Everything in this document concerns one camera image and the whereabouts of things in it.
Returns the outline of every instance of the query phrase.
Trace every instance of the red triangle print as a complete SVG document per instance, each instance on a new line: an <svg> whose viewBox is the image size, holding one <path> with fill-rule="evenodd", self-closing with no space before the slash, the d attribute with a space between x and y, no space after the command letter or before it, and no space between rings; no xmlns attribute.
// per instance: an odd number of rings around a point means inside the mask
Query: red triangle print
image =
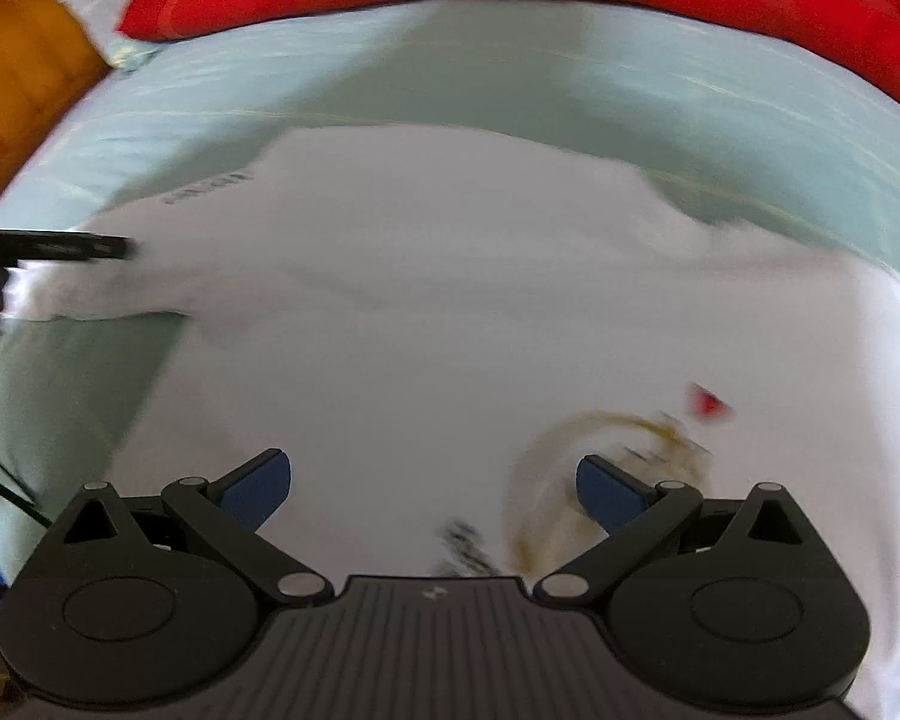
<svg viewBox="0 0 900 720"><path fill-rule="evenodd" d="M708 389L693 384L690 385L690 413L700 420L712 422L728 418L733 409Z"/></svg>

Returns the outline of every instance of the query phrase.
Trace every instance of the white cloth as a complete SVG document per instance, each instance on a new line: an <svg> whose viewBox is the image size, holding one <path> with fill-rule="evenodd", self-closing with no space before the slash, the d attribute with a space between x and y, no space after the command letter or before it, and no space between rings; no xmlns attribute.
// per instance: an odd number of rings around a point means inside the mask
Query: white cloth
<svg viewBox="0 0 900 720"><path fill-rule="evenodd" d="M451 520L508 571L509 474L542 434L669 413L712 455L705 493L791 490L871 615L850 704L900 720L900 276L696 223L634 167L438 127L296 131L88 228L139 257L29 271L18 314L194 318L123 494L279 446L295 490L261 533L338 585L452 561ZM694 420L691 384L732 416Z"/></svg>

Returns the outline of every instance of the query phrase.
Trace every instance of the triangular cutout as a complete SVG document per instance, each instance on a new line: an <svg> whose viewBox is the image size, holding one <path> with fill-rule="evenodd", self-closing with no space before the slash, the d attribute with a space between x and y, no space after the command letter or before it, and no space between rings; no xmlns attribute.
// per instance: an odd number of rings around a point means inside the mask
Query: triangular cutout
<svg viewBox="0 0 900 720"><path fill-rule="evenodd" d="M778 541L781 544L802 544L797 529L787 517L778 501L765 501L756 515L754 526L749 532L750 538L759 541Z"/></svg>
<svg viewBox="0 0 900 720"><path fill-rule="evenodd" d="M74 524L70 526L63 541L79 544L81 541L99 541L116 535L117 529L110 522L103 504L100 501L89 501L80 510L77 519L74 519Z"/></svg>

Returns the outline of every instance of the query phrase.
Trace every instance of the ribbed black surface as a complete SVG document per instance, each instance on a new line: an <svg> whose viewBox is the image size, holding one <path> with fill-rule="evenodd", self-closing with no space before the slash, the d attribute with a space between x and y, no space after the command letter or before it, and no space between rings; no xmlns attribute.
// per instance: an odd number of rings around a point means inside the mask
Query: ribbed black surface
<svg viewBox="0 0 900 720"><path fill-rule="evenodd" d="M15 715L108 716L35 701ZM708 713L646 688L613 659L590 618L541 608L512 579L357 578L331 605L277 615L253 653L210 688L122 717L690 720ZM853 715L831 704L792 717Z"/></svg>

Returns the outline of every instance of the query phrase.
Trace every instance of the light blue sheet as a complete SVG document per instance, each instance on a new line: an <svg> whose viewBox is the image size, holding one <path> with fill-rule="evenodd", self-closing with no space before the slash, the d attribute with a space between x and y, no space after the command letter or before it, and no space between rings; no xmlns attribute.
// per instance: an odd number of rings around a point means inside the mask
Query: light blue sheet
<svg viewBox="0 0 900 720"><path fill-rule="evenodd" d="M899 105L789 44L573 1L427 1L174 45L79 112L18 176L0 226L65 228L240 167L288 127L377 122L482 127L628 160L700 218L747 218L900 269ZM0 457L48 514L106 476L182 322L7 333ZM7 578L37 538L0 501Z"/></svg>

